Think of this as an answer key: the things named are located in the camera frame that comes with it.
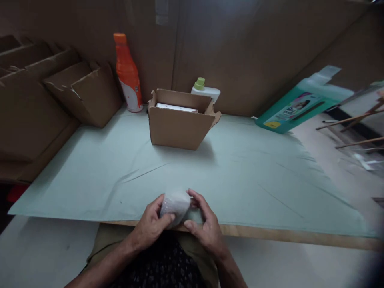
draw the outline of hand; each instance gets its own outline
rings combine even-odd
[[[159,219],[159,211],[164,200],[164,194],[161,194],[153,202],[147,205],[143,216],[136,225],[126,241],[130,247],[137,252],[149,248],[160,236],[160,234],[175,220],[175,214],[164,214]]]
[[[223,260],[229,253],[224,242],[219,222],[216,215],[209,207],[204,197],[192,189],[187,193],[193,197],[192,207],[199,207],[204,220],[203,227],[199,227],[195,221],[186,220],[184,226],[194,235],[202,246],[214,257],[215,260]]]

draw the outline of white foam wrapped item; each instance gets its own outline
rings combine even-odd
[[[168,228],[173,228],[184,218],[190,203],[191,198],[186,192],[165,194],[160,210],[160,218],[167,213],[175,214],[175,220],[173,220],[173,222],[168,226]]]

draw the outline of light green paper sheet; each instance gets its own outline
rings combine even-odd
[[[153,146],[148,115],[80,127],[9,213],[139,220],[161,193],[192,188],[221,224],[374,237],[292,134],[223,115],[197,151]],[[198,212],[187,217],[200,221]]]

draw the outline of open cardboard box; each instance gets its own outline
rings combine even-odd
[[[156,107],[157,103],[197,109],[198,113]],[[220,120],[207,96],[164,89],[152,91],[148,102],[149,129],[154,145],[197,150],[208,131]]]
[[[78,62],[79,56],[68,49],[41,59],[47,55],[52,54],[44,43],[0,54],[0,62],[15,70],[0,68],[1,161],[34,161],[71,121],[39,80]]]
[[[83,61],[43,82],[84,124],[103,128],[122,105],[109,65],[91,69]]]
[[[70,120],[27,70],[0,78],[0,160],[35,160]]]
[[[52,55],[53,53],[44,42],[29,44],[0,53],[0,67],[5,70],[9,70],[12,66],[23,69]]]

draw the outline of red object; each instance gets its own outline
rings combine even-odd
[[[7,200],[11,203],[15,203],[19,198],[22,196],[22,194],[27,190],[29,185],[21,185],[17,184],[12,187],[10,192],[8,192]]]

